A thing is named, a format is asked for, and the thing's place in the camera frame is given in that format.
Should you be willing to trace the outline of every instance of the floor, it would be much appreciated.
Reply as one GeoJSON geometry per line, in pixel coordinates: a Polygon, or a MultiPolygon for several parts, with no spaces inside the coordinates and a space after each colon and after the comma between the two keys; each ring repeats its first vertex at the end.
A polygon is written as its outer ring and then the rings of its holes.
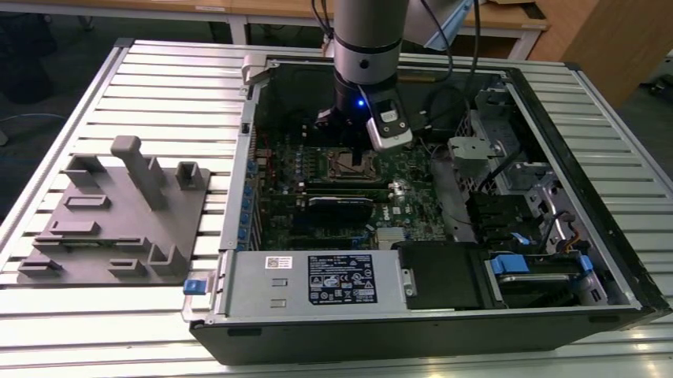
{"type": "MultiPolygon", "coordinates": [[[[54,16],[51,30],[59,44],[58,52],[43,58],[43,65],[55,83],[55,94],[34,105],[12,104],[0,95],[0,119],[22,113],[55,113],[65,117],[75,108],[82,94],[110,53],[118,37],[185,42],[229,41],[225,24],[169,20],[133,20],[98,17],[93,31],[83,31],[75,17],[54,16]]],[[[254,44],[274,46],[320,45],[318,28],[254,26],[254,44]]],[[[425,52],[420,46],[405,44],[408,52],[425,52]]],[[[620,109],[631,129],[673,176],[673,104],[653,98],[640,89],[620,109]]],[[[10,211],[33,172],[59,133],[62,122],[51,118],[23,118],[3,122],[0,128],[10,143],[0,147],[0,221],[10,211]]]]}

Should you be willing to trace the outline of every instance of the motherboard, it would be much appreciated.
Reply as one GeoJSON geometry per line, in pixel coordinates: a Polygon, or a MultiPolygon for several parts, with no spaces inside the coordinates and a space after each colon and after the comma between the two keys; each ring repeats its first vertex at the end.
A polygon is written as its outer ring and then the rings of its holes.
{"type": "Polygon", "coordinates": [[[308,146],[261,132],[257,164],[262,250],[389,249],[405,240],[445,240],[429,152],[308,146]]]}

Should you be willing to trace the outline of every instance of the power supply label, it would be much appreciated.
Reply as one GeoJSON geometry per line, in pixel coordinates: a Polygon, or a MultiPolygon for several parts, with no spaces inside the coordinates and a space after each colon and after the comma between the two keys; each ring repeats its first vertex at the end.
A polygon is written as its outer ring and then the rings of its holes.
{"type": "Polygon", "coordinates": [[[309,256],[309,300],[314,305],[377,303],[372,254],[309,256]]]}

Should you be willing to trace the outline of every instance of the white sticker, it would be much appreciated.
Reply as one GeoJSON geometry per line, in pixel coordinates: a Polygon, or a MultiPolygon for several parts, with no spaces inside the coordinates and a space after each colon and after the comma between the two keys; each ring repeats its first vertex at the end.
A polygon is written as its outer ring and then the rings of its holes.
{"type": "Polygon", "coordinates": [[[265,267],[268,269],[293,269],[293,257],[268,256],[265,267]]]}
{"type": "Polygon", "coordinates": [[[548,26],[547,25],[531,25],[531,24],[524,24],[523,25],[523,28],[524,29],[547,29],[548,26]]]}
{"type": "Polygon", "coordinates": [[[221,6],[195,6],[197,10],[207,10],[210,12],[225,12],[225,8],[221,6]]]}

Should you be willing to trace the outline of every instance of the aluminum extrusion table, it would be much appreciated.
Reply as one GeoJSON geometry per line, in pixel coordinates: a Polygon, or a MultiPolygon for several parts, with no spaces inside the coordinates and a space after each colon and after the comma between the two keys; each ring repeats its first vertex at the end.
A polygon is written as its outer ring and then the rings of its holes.
{"type": "MultiPolygon", "coordinates": [[[[309,49],[153,41],[114,48],[0,228],[7,289],[0,290],[0,376],[672,376],[673,316],[544,353],[227,367],[191,337],[181,287],[12,288],[33,238],[69,185],[61,173],[69,155],[106,154],[103,163],[119,165],[109,154],[117,135],[138,135],[142,153],[157,155],[162,166],[190,158],[213,171],[191,269],[215,267],[245,100],[241,66],[253,52],[320,56],[309,49]]],[[[410,54],[402,60],[445,62],[410,54]]],[[[673,305],[673,184],[661,168],[583,72],[560,63],[484,59],[480,64],[525,73],[673,305]]],[[[193,303],[197,310],[207,306],[207,297],[193,303]]]]}

